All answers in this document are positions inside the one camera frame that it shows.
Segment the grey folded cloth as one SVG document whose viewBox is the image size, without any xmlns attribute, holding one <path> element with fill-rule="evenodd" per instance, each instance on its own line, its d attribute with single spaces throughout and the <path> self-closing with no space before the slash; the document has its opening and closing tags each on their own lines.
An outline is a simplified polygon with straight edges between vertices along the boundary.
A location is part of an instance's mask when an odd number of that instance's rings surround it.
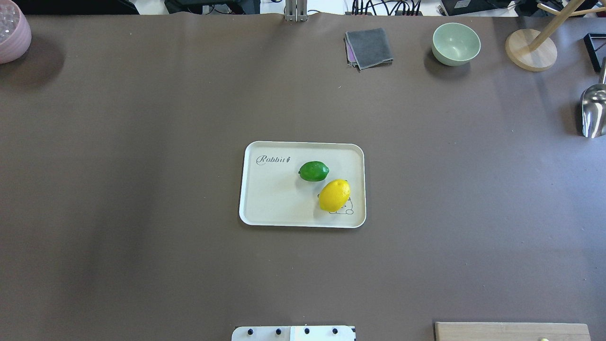
<svg viewBox="0 0 606 341">
<path fill-rule="evenodd" d="M 363 71 L 394 60 L 384 28 L 346 32 L 345 37 L 355 54 L 358 69 Z"/>
</svg>

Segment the pink bowl with ice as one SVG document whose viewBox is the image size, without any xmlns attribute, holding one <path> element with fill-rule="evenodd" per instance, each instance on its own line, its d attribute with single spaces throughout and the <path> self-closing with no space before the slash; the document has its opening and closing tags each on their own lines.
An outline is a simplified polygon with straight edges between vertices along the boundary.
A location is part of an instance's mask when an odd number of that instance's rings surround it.
<svg viewBox="0 0 606 341">
<path fill-rule="evenodd" d="M 21 58 L 32 41 L 32 31 L 22 10 L 12 0 L 0 2 L 0 63 Z"/>
</svg>

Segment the light green bowl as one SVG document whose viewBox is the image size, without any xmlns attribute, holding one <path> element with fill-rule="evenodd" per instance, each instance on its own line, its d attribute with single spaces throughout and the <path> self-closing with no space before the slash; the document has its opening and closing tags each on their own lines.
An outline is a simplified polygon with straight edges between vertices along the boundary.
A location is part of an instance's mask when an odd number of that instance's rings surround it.
<svg viewBox="0 0 606 341">
<path fill-rule="evenodd" d="M 435 29 L 431 38 L 431 51 L 441 64 L 460 66 L 478 56 L 481 41 L 470 27 L 448 22 Z"/>
</svg>

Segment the metal scoop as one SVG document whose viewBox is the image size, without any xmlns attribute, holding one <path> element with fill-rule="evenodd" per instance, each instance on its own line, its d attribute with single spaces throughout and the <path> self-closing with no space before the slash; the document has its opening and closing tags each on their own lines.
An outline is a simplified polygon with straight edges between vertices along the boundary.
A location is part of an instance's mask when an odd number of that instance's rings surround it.
<svg viewBox="0 0 606 341">
<path fill-rule="evenodd" d="M 606 131 L 606 85 L 589 86 L 581 95 L 582 133 L 587 138 L 597 138 Z"/>
</svg>

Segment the pink folded cloth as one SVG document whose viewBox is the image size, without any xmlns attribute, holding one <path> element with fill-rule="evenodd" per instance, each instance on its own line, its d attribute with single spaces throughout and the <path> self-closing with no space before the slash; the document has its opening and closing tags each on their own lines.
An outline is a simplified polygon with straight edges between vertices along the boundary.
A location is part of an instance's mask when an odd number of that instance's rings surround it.
<svg viewBox="0 0 606 341">
<path fill-rule="evenodd" d="M 346 46 L 346 54 L 347 54 L 347 63 L 351 67 L 358 67 L 357 60 L 355 58 L 355 54 L 353 52 L 353 48 L 351 47 L 349 41 L 344 38 L 344 43 Z"/>
</svg>

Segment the yellow lemon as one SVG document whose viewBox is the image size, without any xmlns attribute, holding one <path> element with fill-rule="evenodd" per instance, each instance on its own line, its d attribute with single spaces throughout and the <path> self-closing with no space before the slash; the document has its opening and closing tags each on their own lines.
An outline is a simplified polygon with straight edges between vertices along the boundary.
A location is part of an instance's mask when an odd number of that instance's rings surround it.
<svg viewBox="0 0 606 341">
<path fill-rule="evenodd" d="M 348 201 L 350 194 L 350 184 L 346 179 L 331 181 L 318 195 L 320 209 L 326 212 L 337 212 Z"/>
</svg>

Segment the aluminium frame post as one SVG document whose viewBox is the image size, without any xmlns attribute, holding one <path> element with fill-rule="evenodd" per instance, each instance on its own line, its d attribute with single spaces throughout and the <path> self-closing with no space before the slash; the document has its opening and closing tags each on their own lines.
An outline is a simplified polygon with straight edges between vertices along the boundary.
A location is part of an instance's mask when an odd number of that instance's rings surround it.
<svg viewBox="0 0 606 341">
<path fill-rule="evenodd" d="M 308 20 L 307 0 L 285 0 L 285 20 L 288 22 L 305 22 Z"/>
</svg>

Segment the beige rabbit print tray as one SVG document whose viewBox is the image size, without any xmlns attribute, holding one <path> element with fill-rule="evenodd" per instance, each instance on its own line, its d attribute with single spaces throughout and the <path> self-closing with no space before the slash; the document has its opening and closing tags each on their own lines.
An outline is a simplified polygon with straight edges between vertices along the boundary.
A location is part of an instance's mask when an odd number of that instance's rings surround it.
<svg viewBox="0 0 606 341">
<path fill-rule="evenodd" d="M 320 161 L 329 168 L 324 181 L 301 179 L 300 167 Z M 323 211 L 318 196 L 335 179 L 351 193 L 335 212 Z M 240 218 L 251 226 L 355 229 L 366 220 L 365 155 L 355 144 L 252 142 L 244 153 Z"/>
</svg>

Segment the wooden mug tree stand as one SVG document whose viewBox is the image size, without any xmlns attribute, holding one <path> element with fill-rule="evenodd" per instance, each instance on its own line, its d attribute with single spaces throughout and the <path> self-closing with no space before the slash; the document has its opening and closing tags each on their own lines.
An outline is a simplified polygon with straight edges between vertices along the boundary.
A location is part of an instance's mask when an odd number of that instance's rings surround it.
<svg viewBox="0 0 606 341">
<path fill-rule="evenodd" d="M 542 72 L 552 67 L 558 52 L 554 42 L 550 39 L 551 34 L 569 17 L 606 10 L 604 6 L 578 10 L 577 8 L 582 3 L 582 0 L 570 0 L 561 10 L 552 9 L 542 3 L 538 4 L 539 9 L 552 13 L 554 17 L 541 32 L 534 29 L 519 29 L 511 33 L 507 37 L 505 45 L 509 59 L 526 71 Z"/>
</svg>

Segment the green lime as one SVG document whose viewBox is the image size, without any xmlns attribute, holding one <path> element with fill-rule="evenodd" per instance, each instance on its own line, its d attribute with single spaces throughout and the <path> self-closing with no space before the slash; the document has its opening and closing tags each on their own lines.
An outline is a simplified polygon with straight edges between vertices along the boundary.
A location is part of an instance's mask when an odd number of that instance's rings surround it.
<svg viewBox="0 0 606 341">
<path fill-rule="evenodd" d="M 301 179 L 309 182 L 323 181 L 329 172 L 329 167 L 321 161 L 306 162 L 298 171 Z"/>
</svg>

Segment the bamboo cutting board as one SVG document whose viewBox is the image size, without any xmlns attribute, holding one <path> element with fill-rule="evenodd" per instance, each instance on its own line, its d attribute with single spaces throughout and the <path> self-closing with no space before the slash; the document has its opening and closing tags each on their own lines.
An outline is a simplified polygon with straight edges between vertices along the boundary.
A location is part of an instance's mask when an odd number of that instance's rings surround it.
<svg viewBox="0 0 606 341">
<path fill-rule="evenodd" d="M 581 323 L 435 322 L 437 341 L 590 341 Z"/>
</svg>

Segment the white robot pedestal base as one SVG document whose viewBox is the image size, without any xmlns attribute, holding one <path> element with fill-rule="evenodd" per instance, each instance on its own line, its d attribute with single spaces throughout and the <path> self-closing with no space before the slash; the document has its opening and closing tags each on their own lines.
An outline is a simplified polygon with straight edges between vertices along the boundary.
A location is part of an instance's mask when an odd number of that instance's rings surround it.
<svg viewBox="0 0 606 341">
<path fill-rule="evenodd" d="M 356 330 L 348 325 L 240 326 L 232 341 L 355 341 Z"/>
</svg>

